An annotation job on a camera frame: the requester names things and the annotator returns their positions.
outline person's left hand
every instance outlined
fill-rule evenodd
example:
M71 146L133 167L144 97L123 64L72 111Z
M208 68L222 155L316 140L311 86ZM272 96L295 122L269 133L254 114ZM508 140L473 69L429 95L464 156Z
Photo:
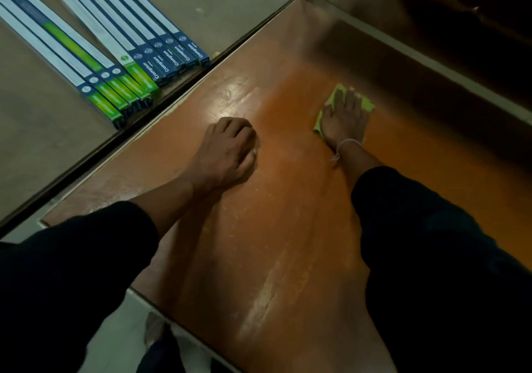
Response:
M203 143L182 178L194 188L195 197L227 187L253 170L256 132L244 118L223 117L209 125Z

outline crompton logo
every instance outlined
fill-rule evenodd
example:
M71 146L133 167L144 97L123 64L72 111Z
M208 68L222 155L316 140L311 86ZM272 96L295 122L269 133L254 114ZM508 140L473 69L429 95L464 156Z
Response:
M163 68L163 70L165 72L170 72L170 70L164 66L164 63L163 61L161 61L159 58L157 58L156 56L153 57L153 59L161 66L161 68Z
M188 47L196 54L198 54L198 57L203 58L203 54L201 54L196 48L192 47L192 44L189 44Z
M144 65L144 67L145 67L148 71L150 71L150 74L152 74L153 77L154 77L155 79L159 79L159 75L157 75L157 72L155 72L155 71L153 70L153 68L152 68L147 62L144 62L142 65Z
M187 54L185 54L185 52L181 48L179 48L178 46L175 46L174 48L176 49L178 53L180 53L183 56L183 58L185 58L187 61L190 61L190 57Z
M172 57L172 54L170 54L167 50L164 50L163 52L164 52L164 55L166 55L166 56L170 59L170 61L173 62L173 64L174 64L176 67L178 67L178 66L181 65L179 62L177 62L177 61L174 59L174 57Z

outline hand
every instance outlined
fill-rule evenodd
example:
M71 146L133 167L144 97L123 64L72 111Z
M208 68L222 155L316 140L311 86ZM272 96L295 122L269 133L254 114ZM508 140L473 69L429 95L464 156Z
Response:
M209 125L203 142L181 175L192 184L195 197L227 187L253 170L256 132L244 118L221 118Z
M321 133L334 151L341 141L348 138L362 143L368 118L369 112L362 109L362 97L356 95L353 88L347 91L345 101L342 91L337 90L334 109L331 105L323 109Z

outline long narrow carton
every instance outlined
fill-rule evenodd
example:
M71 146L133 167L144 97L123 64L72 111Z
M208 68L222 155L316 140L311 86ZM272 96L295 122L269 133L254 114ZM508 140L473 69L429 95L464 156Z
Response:
M63 75L81 94L89 99L107 120L113 123L116 129L126 125L126 119L92 86L86 83L76 72L54 54L44 43L39 40L28 28L19 22L15 16L0 4L0 17L21 36L38 54Z
M162 78L159 70L155 68L150 61L142 60L142 55L140 55L140 58L135 58L135 56L138 54L135 51L135 47L133 47L133 45L125 37L123 37L122 34L120 34L116 27L114 27L112 23L110 23L110 21L94 6L91 0L62 1L109 50L109 52L113 54L113 56L129 72L129 74L133 76L133 78L141 87L144 87L150 92L157 92L157 81L160 81ZM88 8L83 6L84 4L94 7L93 9L95 10L95 13L98 13L99 16L98 20L92 15ZM109 27L114 28L116 33L111 35L111 33L100 24L100 19L101 21L109 23Z
M163 40L156 36L154 32L149 29L149 27L140 21L140 19L132 13L128 6L126 6L121 0L108 1L118 14L122 15L122 17L134 27L134 29L142 34L144 39L148 41L149 45L154 47L164 59L174 65L178 73L183 73L186 70L185 63L172 52L172 50L163 42Z
M12 0L28 15L40 14L41 27L45 28L61 44L68 48L80 61L88 66L107 84L120 94L133 107L137 106L138 97L151 103L150 92L143 89L134 79L115 65L81 34L55 14L40 0Z
M155 50L154 47L145 42L142 37L129 26L122 16L116 13L116 10L114 10L106 0L91 0L91 2L98 8L100 13L103 13L104 16L107 17L116 29L137 48L138 52L142 53L144 58L149 58L150 61L155 64L163 74L163 81L165 83L174 79L179 74L178 68L174 64L170 64Z
M146 13L146 10L137 4L135 0L121 1L148 28L148 30L157 35L158 41L155 44L152 44L154 47L162 47L165 51L173 53L185 63L187 68L196 66L196 58L192 56L185 47L179 44L178 41L170 36L168 31L163 29L163 27Z
M74 55L63 47L56 39L48 34L42 27L40 27L33 19L30 18L24 11L22 11L11 0L0 0L0 3L14 15L17 20L30 29L39 39L41 39L49 48L52 49L64 62L73 68L83 79L90 83L96 90L98 90L104 98L107 99L113 106L115 106L125 117L133 114L132 106L126 102L119 94L111 89L103 79L97 77L89 68L83 65Z
M153 6L149 0L137 0L137 2L139 2L155 20L162 24L175 40L179 41L180 44L183 44L186 50L189 51L202 66L209 65L209 56L200 47L198 47L189 38L189 36L179 30L170 20L168 20L168 18L163 15L159 9Z

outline dark sleeve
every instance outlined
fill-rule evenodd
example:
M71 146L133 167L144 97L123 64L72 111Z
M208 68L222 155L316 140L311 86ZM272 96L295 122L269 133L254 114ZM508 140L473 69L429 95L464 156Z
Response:
M157 246L150 217L117 202L0 252L0 371L77 371Z
M530 367L532 275L473 217L389 167L352 201L368 311L399 371Z

